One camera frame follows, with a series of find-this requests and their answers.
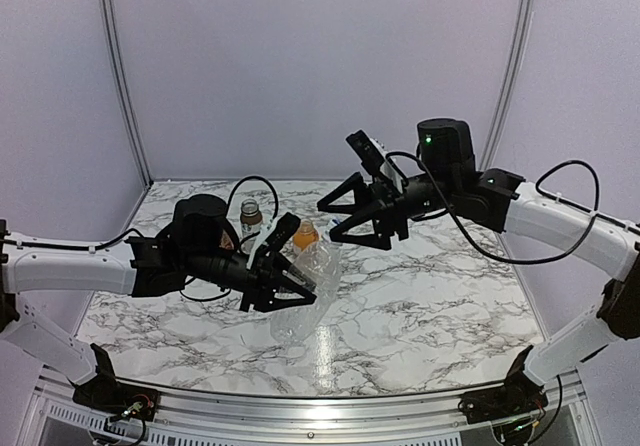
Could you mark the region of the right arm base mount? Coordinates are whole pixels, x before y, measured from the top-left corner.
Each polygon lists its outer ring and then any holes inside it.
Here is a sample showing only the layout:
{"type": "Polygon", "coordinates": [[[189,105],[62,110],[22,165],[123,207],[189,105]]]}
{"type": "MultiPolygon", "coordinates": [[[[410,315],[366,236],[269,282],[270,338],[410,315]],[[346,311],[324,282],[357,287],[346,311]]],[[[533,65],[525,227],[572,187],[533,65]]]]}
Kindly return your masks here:
{"type": "Polygon", "coordinates": [[[458,411],[469,424],[517,416],[548,405],[544,387],[524,373],[525,360],[532,349],[528,346],[516,356],[500,385],[468,391],[460,396],[458,411]]]}

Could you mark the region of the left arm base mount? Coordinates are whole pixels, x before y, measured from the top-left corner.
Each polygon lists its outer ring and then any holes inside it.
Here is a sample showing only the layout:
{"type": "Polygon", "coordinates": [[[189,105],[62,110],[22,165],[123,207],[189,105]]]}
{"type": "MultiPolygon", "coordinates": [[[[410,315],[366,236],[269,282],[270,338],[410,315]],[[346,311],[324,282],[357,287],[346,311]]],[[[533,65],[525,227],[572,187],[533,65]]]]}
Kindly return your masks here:
{"type": "Polygon", "coordinates": [[[93,375],[84,382],[69,381],[76,404],[111,414],[111,421],[133,417],[152,421],[156,414],[159,392],[156,389],[123,383],[116,378],[108,353],[92,343],[95,365],[93,375]]]}

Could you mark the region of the tea bottle red label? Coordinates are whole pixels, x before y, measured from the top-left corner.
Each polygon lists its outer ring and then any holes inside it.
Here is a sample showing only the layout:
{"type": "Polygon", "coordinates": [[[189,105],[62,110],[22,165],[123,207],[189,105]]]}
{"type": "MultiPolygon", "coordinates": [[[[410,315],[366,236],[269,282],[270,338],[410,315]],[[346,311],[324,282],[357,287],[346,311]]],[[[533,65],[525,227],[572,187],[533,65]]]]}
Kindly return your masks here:
{"type": "Polygon", "coordinates": [[[221,233],[219,246],[224,250],[236,251],[239,240],[235,229],[232,226],[224,226],[221,233]]]}

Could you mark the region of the coffee bottle white label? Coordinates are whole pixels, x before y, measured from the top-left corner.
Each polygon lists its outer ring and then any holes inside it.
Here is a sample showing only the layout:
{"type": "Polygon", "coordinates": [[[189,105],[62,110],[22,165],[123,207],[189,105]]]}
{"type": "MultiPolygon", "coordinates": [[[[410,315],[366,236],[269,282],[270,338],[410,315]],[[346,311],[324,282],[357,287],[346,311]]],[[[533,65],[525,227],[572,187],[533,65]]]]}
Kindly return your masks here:
{"type": "Polygon", "coordinates": [[[241,203],[240,226],[241,226],[241,250],[249,254],[254,243],[256,234],[261,230],[263,216],[258,202],[254,199],[245,199],[241,203]]]}

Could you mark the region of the orange object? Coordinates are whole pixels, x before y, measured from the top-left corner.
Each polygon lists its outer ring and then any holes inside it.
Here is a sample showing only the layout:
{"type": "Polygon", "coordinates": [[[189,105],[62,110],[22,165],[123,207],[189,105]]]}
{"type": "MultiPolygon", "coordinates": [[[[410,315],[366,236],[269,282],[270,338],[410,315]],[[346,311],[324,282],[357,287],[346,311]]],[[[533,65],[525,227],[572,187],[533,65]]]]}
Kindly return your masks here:
{"type": "Polygon", "coordinates": [[[292,237],[293,252],[300,255],[308,246],[319,240],[319,232],[311,220],[300,222],[298,230],[292,237]]]}

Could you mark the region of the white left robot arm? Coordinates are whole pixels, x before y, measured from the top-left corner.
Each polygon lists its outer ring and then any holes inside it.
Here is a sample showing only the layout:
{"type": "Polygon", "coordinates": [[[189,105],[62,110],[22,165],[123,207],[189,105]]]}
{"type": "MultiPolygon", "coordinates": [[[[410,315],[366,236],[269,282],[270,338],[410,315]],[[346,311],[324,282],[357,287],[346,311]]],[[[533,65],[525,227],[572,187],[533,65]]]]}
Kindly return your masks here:
{"type": "Polygon", "coordinates": [[[286,213],[265,228],[244,254],[217,196],[178,201],[171,222],[156,236],[128,232],[98,245],[49,243],[1,232],[1,337],[62,375],[82,398],[106,411],[125,404],[108,353],[75,340],[31,308],[28,291],[79,290],[134,298],[179,292],[190,278],[241,295],[241,310],[273,312],[311,305],[315,284],[282,254],[301,220],[286,213]]]}

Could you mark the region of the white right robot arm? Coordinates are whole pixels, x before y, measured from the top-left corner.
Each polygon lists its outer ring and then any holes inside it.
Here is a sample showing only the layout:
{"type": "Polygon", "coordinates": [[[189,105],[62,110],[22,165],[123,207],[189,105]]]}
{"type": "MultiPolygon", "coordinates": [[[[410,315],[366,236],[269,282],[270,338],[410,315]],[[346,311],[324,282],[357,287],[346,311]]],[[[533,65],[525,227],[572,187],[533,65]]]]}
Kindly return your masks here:
{"type": "Polygon", "coordinates": [[[469,220],[496,233],[511,233],[558,249],[557,260],[575,256],[610,277],[601,303],[555,333],[522,351],[495,396],[506,414],[515,414],[555,376],[597,355],[619,340],[639,336],[639,228],[548,193],[539,183],[502,169],[479,171],[469,126],[453,118],[417,125],[418,152],[411,155],[420,174],[408,177],[364,131],[347,143],[372,180],[353,174],[318,201],[322,212],[344,215],[330,231],[333,241],[388,250],[391,239],[408,237],[409,221],[445,212],[456,225],[469,220]]]}

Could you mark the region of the clear water bottle blue cap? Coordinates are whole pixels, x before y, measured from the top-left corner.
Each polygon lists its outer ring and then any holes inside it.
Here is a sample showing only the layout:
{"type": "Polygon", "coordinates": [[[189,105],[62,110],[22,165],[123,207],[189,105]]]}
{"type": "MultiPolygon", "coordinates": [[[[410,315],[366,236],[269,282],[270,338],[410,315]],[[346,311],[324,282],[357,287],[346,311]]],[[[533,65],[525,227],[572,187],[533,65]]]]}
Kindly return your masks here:
{"type": "Polygon", "coordinates": [[[315,335],[337,298],[341,281],[340,248],[322,234],[311,220],[301,221],[292,238],[292,248],[295,259],[287,277],[300,286],[307,296],[281,288],[276,298],[306,298],[311,303],[287,307],[271,315],[270,335],[283,345],[300,344],[315,335]]]}

